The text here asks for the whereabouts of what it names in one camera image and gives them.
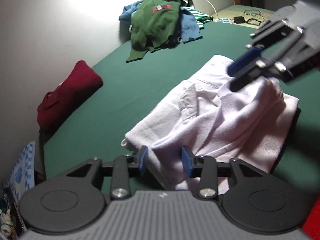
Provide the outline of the white polo shirt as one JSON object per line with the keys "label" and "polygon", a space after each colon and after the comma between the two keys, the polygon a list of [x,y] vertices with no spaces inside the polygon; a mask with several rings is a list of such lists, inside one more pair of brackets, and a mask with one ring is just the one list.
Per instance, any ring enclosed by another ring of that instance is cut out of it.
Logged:
{"label": "white polo shirt", "polygon": [[125,134],[121,145],[128,150],[148,148],[148,169],[165,189],[198,188],[199,178],[183,170],[183,146],[219,162],[239,158],[265,172],[278,159],[299,100],[285,94],[275,78],[260,77],[230,91],[231,62],[213,56]]}

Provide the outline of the white power strip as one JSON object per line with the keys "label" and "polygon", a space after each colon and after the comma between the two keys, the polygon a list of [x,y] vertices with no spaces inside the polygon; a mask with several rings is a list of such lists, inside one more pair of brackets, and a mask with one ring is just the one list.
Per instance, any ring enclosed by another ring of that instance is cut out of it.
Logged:
{"label": "white power strip", "polygon": [[216,22],[231,24],[231,21],[228,18],[217,18]]}

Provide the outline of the black charger adapter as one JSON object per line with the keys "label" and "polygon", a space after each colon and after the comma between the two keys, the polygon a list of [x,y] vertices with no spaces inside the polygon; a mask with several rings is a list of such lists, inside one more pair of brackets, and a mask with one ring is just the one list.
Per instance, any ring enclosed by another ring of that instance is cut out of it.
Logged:
{"label": "black charger adapter", "polygon": [[233,22],[234,22],[234,24],[244,24],[244,23],[246,23],[246,20],[245,20],[244,16],[236,16],[233,18]]}

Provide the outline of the blue knit garment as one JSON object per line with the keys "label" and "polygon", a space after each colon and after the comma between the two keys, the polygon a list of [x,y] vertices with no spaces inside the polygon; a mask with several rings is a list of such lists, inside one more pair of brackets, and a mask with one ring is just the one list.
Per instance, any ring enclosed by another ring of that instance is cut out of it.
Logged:
{"label": "blue knit garment", "polygon": [[[137,1],[123,8],[123,12],[119,16],[121,22],[131,22],[131,17],[137,11],[138,7],[144,2]],[[180,7],[180,38],[179,42],[189,43],[191,41],[202,38],[200,33],[200,23],[197,22],[195,16],[191,13],[193,8]]]}

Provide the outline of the green white striped shirt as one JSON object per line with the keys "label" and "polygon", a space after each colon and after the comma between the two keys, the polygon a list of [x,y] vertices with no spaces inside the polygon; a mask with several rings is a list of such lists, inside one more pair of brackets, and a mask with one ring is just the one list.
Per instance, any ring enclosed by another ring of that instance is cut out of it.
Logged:
{"label": "green white striped shirt", "polygon": [[190,7],[185,7],[184,9],[190,12],[195,17],[197,26],[200,29],[204,29],[205,23],[213,22],[213,17],[208,14],[205,14]]}

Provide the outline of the dark green knit sweater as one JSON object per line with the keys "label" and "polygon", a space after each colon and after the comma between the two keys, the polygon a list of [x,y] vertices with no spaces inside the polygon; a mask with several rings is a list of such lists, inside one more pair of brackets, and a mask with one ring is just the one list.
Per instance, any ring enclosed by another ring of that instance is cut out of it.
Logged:
{"label": "dark green knit sweater", "polygon": [[181,42],[180,8],[193,0],[145,0],[131,17],[131,51],[126,62],[141,60],[149,51]]}

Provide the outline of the blue white patterned cloth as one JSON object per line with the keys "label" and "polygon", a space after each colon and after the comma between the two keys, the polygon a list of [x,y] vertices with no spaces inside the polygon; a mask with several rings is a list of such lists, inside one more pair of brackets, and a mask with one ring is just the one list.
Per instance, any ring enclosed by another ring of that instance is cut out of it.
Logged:
{"label": "blue white patterned cloth", "polygon": [[5,182],[5,186],[11,191],[15,203],[18,203],[21,197],[35,186],[34,159],[35,141],[32,141],[23,149]]}

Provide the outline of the folded dark red sweater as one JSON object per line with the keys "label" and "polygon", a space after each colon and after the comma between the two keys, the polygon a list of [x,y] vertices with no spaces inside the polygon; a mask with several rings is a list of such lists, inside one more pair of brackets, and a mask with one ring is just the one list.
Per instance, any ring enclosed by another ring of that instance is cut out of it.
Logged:
{"label": "folded dark red sweater", "polygon": [[54,91],[48,92],[38,106],[40,130],[55,132],[103,84],[102,78],[85,61],[78,61],[69,76]]}

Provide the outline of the small white plush toy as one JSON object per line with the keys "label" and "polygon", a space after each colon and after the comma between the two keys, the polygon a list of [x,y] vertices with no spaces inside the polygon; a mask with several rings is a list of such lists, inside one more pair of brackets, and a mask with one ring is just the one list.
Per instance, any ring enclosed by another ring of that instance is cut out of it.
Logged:
{"label": "small white plush toy", "polygon": [[5,212],[1,210],[1,233],[7,238],[11,236],[13,228],[10,211],[10,208],[8,208]]}

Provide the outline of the red object at edge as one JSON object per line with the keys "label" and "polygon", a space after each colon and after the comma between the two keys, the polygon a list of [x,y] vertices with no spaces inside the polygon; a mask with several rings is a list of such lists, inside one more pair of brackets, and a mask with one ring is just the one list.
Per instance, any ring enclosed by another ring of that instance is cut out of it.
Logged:
{"label": "red object at edge", "polygon": [[320,199],[315,201],[303,227],[303,231],[312,239],[320,240]]}

